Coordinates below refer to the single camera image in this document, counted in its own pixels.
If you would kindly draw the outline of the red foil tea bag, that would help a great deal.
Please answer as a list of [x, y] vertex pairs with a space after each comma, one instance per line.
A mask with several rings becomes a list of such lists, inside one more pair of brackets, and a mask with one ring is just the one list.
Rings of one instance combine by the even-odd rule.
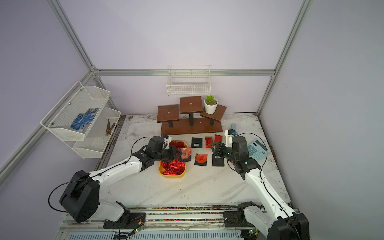
[[215, 138], [214, 138], [214, 143], [221, 143], [223, 141], [223, 136], [222, 135], [215, 135]]
[[206, 148], [209, 149], [213, 143], [213, 137], [205, 137]]

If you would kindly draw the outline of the black red label tea bag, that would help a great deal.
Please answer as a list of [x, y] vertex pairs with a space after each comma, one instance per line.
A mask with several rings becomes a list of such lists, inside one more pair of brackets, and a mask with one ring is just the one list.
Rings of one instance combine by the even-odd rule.
[[208, 155], [207, 154], [196, 154], [195, 155], [195, 165], [196, 166], [207, 166]]

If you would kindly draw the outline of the black tea bag barcode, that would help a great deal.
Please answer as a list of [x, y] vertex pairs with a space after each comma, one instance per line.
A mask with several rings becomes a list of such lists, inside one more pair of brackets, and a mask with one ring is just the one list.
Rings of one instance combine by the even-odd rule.
[[203, 148], [203, 139], [192, 137], [191, 147], [192, 148]]

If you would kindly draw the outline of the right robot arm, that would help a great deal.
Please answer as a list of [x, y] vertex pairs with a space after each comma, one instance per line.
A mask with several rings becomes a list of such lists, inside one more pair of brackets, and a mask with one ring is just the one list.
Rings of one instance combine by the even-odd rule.
[[256, 192], [265, 212], [256, 204], [246, 202], [238, 205], [237, 221], [247, 222], [268, 240], [309, 240], [310, 224], [303, 213], [297, 214], [271, 186], [263, 167], [248, 151], [243, 136], [226, 136], [228, 143], [210, 144], [214, 155], [233, 163], [235, 171]]

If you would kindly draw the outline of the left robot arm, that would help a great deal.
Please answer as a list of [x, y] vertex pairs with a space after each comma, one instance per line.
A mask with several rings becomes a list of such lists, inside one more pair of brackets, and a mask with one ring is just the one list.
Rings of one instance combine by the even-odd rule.
[[93, 172], [76, 172], [66, 183], [59, 203], [77, 223], [95, 218], [127, 225], [131, 212], [121, 202], [114, 203], [100, 197], [102, 191], [126, 177], [140, 173], [156, 161], [169, 163], [177, 160], [182, 152], [171, 146], [171, 137], [165, 135], [150, 138], [147, 145], [121, 162]]

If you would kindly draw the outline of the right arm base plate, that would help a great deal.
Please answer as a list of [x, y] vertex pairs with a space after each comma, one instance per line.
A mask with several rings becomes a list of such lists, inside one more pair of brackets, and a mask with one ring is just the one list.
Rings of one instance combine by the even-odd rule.
[[225, 227], [252, 227], [253, 225], [246, 221], [244, 214], [245, 208], [252, 206], [261, 207], [261, 205], [256, 205], [254, 202], [245, 202], [239, 204], [236, 211], [223, 212]]

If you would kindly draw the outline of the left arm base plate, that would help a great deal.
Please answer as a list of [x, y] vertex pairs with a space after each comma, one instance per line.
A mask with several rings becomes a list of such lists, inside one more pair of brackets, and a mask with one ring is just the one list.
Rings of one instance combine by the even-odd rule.
[[123, 208], [123, 215], [115, 222], [110, 220], [105, 220], [103, 228], [104, 229], [138, 229], [144, 225], [146, 219], [146, 213], [132, 213], [128, 208], [126, 208], [121, 202], [116, 201], [116, 203]]

